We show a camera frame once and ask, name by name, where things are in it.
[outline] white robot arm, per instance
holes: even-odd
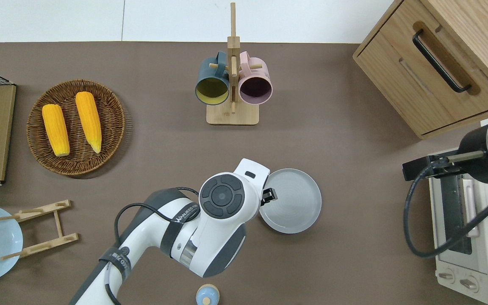
[[[114,296],[148,247],[159,247],[198,276],[219,274],[242,247],[245,222],[258,213],[269,174],[261,164],[242,159],[234,172],[221,172],[203,184],[200,208],[177,189],[155,191],[144,202],[149,208],[141,207],[70,304],[117,303]]]

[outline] white toaster oven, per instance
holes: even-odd
[[[434,245],[488,205],[488,185],[469,175],[430,178]],[[438,283],[488,304],[488,217],[457,245],[436,256]]]

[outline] brown tabletop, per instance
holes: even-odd
[[[18,85],[0,207],[15,213],[70,199],[73,207],[60,213],[64,234],[80,234],[79,241],[19,259],[0,278],[0,304],[68,303],[114,243],[120,208],[158,189],[199,189],[242,158],[272,172],[297,168],[312,176],[323,197],[314,226],[285,235],[260,216],[250,220],[239,255],[212,278],[148,249],[120,289],[122,304],[195,304],[205,283],[219,288],[225,305],[478,304],[438,284],[434,260],[415,257],[405,245],[409,182],[401,173],[403,162],[455,147],[477,126],[420,141],[353,62],[357,46],[242,43],[268,64],[274,87],[259,124],[243,127],[207,124],[194,94],[200,62],[225,43],[0,43],[0,75]],[[80,178],[43,168],[25,136],[37,98],[71,79],[109,87],[127,113],[114,158]],[[429,249],[425,184],[411,221],[418,245]],[[57,237],[49,216],[21,228],[25,246]]]

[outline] small bottle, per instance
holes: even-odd
[[[197,291],[195,300],[197,305],[217,305],[219,303],[219,290],[212,284],[205,284]]]

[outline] mug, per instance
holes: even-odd
[[[261,64],[262,68],[250,69],[254,64]],[[250,58],[248,52],[240,53],[238,94],[240,98],[252,105],[259,105],[267,102],[272,96],[272,83],[269,76],[267,64],[257,57]]]
[[[218,105],[229,97],[229,74],[225,71],[227,54],[218,52],[216,57],[203,60],[195,86],[195,95],[207,105]]]

